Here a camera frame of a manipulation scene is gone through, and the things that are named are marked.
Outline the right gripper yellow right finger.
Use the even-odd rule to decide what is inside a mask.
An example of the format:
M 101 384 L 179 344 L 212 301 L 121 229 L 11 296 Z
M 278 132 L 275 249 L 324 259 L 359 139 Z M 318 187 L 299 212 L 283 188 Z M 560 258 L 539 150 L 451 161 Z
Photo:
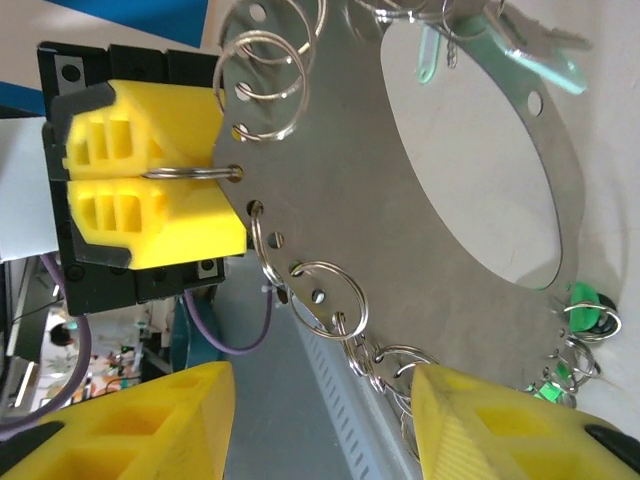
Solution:
M 425 479 L 636 479 L 639 442 L 596 416 L 441 365 L 413 373 Z

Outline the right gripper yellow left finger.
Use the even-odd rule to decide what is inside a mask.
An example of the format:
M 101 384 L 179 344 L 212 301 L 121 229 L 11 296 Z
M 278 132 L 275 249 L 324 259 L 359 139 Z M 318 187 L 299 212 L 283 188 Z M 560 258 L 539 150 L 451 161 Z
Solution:
M 44 416 L 1 444 L 4 479 L 221 479 L 235 412 L 209 362 Z

